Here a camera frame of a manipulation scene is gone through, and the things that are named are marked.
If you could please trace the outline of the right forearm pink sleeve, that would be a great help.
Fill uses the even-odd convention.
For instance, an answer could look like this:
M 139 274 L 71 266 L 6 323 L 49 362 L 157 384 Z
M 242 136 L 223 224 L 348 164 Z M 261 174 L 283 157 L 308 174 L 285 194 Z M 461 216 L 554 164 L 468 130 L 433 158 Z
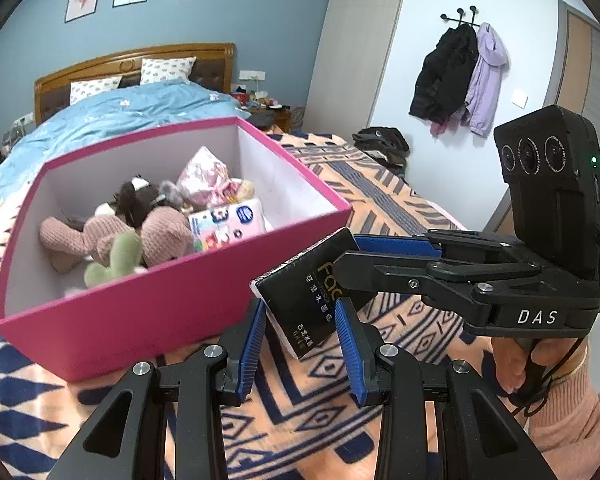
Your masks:
M 550 390 L 529 434 L 557 478 L 600 479 L 600 391 L 587 354 Z

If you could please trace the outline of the right hand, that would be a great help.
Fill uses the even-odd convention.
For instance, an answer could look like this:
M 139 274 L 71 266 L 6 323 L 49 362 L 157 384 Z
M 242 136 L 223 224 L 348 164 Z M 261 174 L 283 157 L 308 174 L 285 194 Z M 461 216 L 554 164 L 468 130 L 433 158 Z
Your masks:
M 521 348 L 515 339 L 492 337 L 491 344 L 496 378 L 507 394 L 517 391 L 524 384 L 528 358 L 536 365 L 551 370 L 574 348 L 569 359 L 556 370 L 557 376 L 562 377 L 580 365 L 588 348 L 586 340 L 578 342 L 577 339 L 544 339 L 532 351 Z

